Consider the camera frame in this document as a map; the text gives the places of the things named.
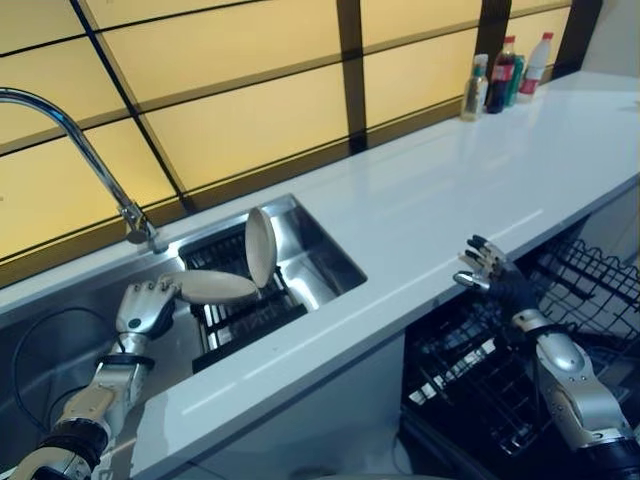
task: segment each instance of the open dishwasher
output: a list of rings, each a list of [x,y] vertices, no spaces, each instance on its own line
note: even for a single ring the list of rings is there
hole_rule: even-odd
[[[586,350],[635,426],[640,275],[576,239],[578,231],[565,231],[515,263],[540,311]],[[505,328],[502,317],[499,303],[468,291],[408,328],[403,443],[431,451],[458,478],[576,478],[571,452],[532,380],[530,344]]]

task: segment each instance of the robotic hand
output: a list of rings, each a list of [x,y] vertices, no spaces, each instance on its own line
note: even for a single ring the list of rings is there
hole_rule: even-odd
[[[116,319],[118,341],[98,359],[91,383],[67,402],[51,433],[20,462],[11,480],[91,478],[140,396],[154,365],[143,355],[145,347],[171,328],[178,293],[179,287],[164,282],[129,285]]]
[[[458,272],[454,280],[497,299],[535,343],[541,394],[563,438],[582,457],[582,476],[640,479],[640,446],[586,352],[538,310],[529,282],[500,249],[478,235],[467,243],[473,250],[461,260],[472,271]]]

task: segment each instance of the kitchen counter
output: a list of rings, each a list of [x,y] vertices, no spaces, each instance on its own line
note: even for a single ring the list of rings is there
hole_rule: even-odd
[[[638,79],[579,72],[163,228],[170,241],[293,194],[365,272],[356,289],[149,400],[132,476],[249,427],[451,298],[473,233],[519,255],[638,178]],[[136,255],[121,243],[0,290],[0,314]]]

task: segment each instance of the bottle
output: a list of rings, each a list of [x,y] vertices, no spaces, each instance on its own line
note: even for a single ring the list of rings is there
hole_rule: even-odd
[[[489,80],[485,76],[489,55],[481,53],[473,57],[471,77],[467,81],[462,97],[460,117],[466,121],[477,120],[482,115],[484,101],[487,97]]]
[[[502,51],[496,57],[489,85],[489,98],[487,99],[487,113],[500,113],[507,100],[507,88],[513,76],[513,67],[516,55],[513,53],[514,35],[504,37]]]
[[[513,77],[511,77],[509,88],[507,89],[507,107],[513,107],[516,103],[518,87],[520,86],[520,80],[522,79],[524,64],[524,55],[516,55],[516,61],[513,64]]]
[[[533,98],[533,94],[538,87],[538,83],[542,79],[544,68],[547,66],[547,60],[549,60],[549,52],[551,51],[551,39],[553,38],[552,32],[544,32],[542,40],[536,45],[536,48],[531,52],[529,57],[529,63],[527,69],[524,72],[524,78],[522,79],[522,85],[520,85],[520,95],[518,100],[530,101]]]

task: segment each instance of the faucet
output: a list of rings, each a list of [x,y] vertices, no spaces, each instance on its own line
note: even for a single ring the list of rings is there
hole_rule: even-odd
[[[78,124],[67,113],[38,95],[15,88],[0,87],[0,103],[16,103],[33,108],[60,125],[118,203],[118,212],[128,225],[127,240],[134,244],[146,241],[155,253],[163,250],[155,242],[158,235],[156,228],[147,219],[138,204],[125,193],[87,137],[82,133]]]

